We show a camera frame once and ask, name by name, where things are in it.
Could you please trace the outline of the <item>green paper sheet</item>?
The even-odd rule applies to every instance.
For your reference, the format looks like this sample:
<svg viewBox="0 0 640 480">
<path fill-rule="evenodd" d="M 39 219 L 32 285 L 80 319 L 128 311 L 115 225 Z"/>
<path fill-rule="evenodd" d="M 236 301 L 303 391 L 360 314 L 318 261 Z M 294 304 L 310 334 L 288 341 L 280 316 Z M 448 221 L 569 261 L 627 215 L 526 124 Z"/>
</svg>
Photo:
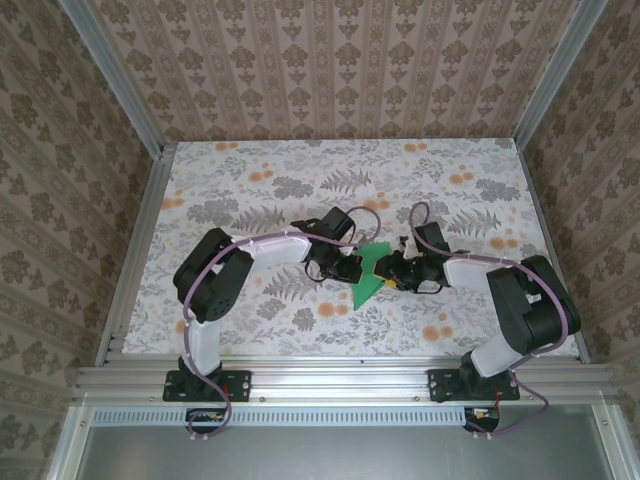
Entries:
<svg viewBox="0 0 640 480">
<path fill-rule="evenodd" d="M 352 285 L 354 309 L 358 310 L 383 286 L 385 281 L 374 274 L 376 263 L 391 254 L 389 242 L 374 242 L 354 250 L 350 257 L 358 261 L 362 275 L 356 284 Z"/>
</svg>

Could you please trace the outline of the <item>grey sheet metal panel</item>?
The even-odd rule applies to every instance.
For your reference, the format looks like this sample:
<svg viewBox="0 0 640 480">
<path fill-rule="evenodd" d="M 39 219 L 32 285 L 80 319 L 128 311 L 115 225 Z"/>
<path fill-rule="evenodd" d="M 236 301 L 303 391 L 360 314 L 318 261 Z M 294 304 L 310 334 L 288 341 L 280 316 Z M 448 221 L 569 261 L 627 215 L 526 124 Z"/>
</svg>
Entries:
<svg viewBox="0 0 640 480">
<path fill-rule="evenodd" d="M 170 423 L 73 407 L 45 480 L 640 480 L 620 410 L 560 405 L 502 436 L 459 426 L 234 426 L 193 440 Z"/>
</svg>

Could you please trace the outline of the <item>floral patterned table cover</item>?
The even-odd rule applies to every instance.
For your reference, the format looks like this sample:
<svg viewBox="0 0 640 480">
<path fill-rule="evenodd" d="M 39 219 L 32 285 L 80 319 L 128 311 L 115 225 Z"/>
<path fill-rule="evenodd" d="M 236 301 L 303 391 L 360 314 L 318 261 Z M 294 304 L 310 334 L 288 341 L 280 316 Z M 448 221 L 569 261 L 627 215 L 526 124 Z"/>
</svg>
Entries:
<svg viewBox="0 0 640 480">
<path fill-rule="evenodd" d="M 254 236 L 331 208 L 355 237 L 396 245 L 438 223 L 456 250 L 521 260 L 548 248 L 509 139 L 182 143 L 177 147 L 124 339 L 126 354 L 178 355 L 185 321 L 173 276 L 210 229 Z M 497 332 L 487 296 L 426 284 L 362 306 L 315 266 L 252 274 L 222 321 L 226 355 L 460 356 Z"/>
</svg>

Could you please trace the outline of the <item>small black electronics box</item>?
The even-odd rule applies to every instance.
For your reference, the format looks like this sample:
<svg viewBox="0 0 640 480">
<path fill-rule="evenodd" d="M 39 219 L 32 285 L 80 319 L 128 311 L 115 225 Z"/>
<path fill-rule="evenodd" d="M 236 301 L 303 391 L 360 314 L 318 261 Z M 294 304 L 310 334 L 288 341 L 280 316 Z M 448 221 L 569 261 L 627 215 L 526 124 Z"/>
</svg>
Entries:
<svg viewBox="0 0 640 480">
<path fill-rule="evenodd" d="M 470 407 L 464 409 L 464 429 L 471 433 L 491 433 L 496 430 L 500 421 L 497 407 Z"/>
<path fill-rule="evenodd" d="M 185 423 L 191 434 L 211 436 L 228 423 L 227 408 L 189 408 L 185 412 Z"/>
</svg>

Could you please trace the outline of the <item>aluminium mounting rail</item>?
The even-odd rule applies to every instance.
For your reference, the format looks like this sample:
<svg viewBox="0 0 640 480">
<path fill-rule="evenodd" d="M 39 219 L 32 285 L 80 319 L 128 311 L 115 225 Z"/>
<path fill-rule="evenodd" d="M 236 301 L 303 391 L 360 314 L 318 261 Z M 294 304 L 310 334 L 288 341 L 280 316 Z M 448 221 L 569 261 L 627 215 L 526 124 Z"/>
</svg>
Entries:
<svg viewBox="0 0 640 480">
<path fill-rule="evenodd" d="M 425 405 L 431 369 L 454 369 L 453 356 L 227 356 L 230 370 L 252 373 L 250 404 L 274 406 Z M 172 355 L 121 354 L 80 369 L 71 401 L 91 406 L 160 406 Z M 519 367 L 517 378 L 552 405 L 612 404 L 607 366 L 547 356 Z"/>
</svg>

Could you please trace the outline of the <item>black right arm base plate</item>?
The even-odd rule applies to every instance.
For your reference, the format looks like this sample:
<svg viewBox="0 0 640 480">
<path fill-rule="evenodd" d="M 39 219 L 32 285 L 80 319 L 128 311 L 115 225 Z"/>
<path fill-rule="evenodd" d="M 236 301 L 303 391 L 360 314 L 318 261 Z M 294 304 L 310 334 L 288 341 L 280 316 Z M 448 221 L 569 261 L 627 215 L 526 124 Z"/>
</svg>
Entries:
<svg viewBox="0 0 640 480">
<path fill-rule="evenodd" d="M 427 371 L 432 402 L 490 402 L 520 399 L 519 388 L 507 372 L 485 378 L 471 370 L 432 369 Z"/>
</svg>

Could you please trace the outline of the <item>aluminium table side rail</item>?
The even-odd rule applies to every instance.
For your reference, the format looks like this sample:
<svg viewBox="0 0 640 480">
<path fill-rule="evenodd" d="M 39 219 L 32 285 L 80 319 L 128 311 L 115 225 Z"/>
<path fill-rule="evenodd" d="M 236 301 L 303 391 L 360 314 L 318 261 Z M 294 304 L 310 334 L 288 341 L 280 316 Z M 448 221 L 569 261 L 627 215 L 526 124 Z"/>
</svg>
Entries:
<svg viewBox="0 0 640 480">
<path fill-rule="evenodd" d="M 544 211 L 542 208 L 542 204 L 540 201 L 540 197 L 538 195 L 538 192 L 536 190 L 532 175 L 530 173 L 529 167 L 527 165 L 526 162 L 526 158 L 525 155 L 523 153 L 522 148 L 518 145 L 518 143 L 516 142 L 516 140 L 513 140 L 514 146 L 516 148 L 516 152 L 518 154 L 520 163 L 521 163 L 521 167 L 525 176 L 525 179 L 527 181 L 527 186 L 529 189 L 529 193 L 531 195 L 532 198 L 532 202 L 534 204 L 535 210 L 536 210 L 536 214 L 538 217 L 538 222 L 540 224 L 540 228 L 545 240 L 545 246 L 549 255 L 549 259 L 550 262 L 556 272 L 556 274 L 558 275 L 560 281 L 562 282 L 563 286 L 565 287 L 566 290 L 569 290 L 569 287 L 567 286 L 567 282 L 565 280 L 565 277 L 563 275 L 563 271 L 562 268 L 560 266 L 559 260 L 558 260 L 558 256 L 553 244 L 553 240 L 551 237 L 551 233 L 550 230 L 548 228 L 548 224 L 547 221 L 545 219 L 544 216 Z M 576 348 L 578 350 L 578 357 L 581 363 L 586 363 L 586 364 L 590 364 L 591 363 L 591 356 L 588 352 L 588 348 L 586 345 L 586 342 L 584 340 L 584 336 L 581 332 L 578 332 L 576 334 L 573 335 L 573 342 L 576 345 Z"/>
<path fill-rule="evenodd" d="M 96 367 L 107 363 L 111 344 L 119 345 L 127 335 L 176 147 L 177 144 L 166 145 L 152 164 L 96 355 Z"/>
</svg>

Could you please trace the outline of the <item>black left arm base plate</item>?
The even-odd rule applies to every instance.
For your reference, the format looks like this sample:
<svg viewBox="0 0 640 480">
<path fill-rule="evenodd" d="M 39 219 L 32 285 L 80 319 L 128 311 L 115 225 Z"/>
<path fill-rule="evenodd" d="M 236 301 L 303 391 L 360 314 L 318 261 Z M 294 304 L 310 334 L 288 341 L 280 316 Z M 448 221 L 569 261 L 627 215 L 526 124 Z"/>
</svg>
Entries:
<svg viewBox="0 0 640 480">
<path fill-rule="evenodd" d="M 248 402 L 252 372 L 248 370 L 221 370 L 213 375 L 215 381 L 231 402 Z M 221 394 L 187 370 L 169 371 L 166 375 L 162 399 L 165 402 L 224 402 Z"/>
</svg>

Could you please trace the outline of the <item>aluminium frame post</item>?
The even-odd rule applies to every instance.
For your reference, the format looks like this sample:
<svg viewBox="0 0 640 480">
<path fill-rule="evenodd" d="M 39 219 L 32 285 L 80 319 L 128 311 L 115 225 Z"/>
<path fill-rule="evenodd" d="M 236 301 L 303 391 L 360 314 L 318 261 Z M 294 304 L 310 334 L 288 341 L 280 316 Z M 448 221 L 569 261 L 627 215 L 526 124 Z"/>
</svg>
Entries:
<svg viewBox="0 0 640 480">
<path fill-rule="evenodd" d="M 163 152 L 165 141 L 145 108 L 123 61 L 101 26 L 88 0 L 60 0 L 60 3 L 86 45 L 91 57 L 101 70 L 117 101 L 126 113 L 140 141 L 153 161 Z"/>
<path fill-rule="evenodd" d="M 607 3 L 608 0 L 580 0 L 514 131 L 519 151 L 533 137 Z"/>
</svg>

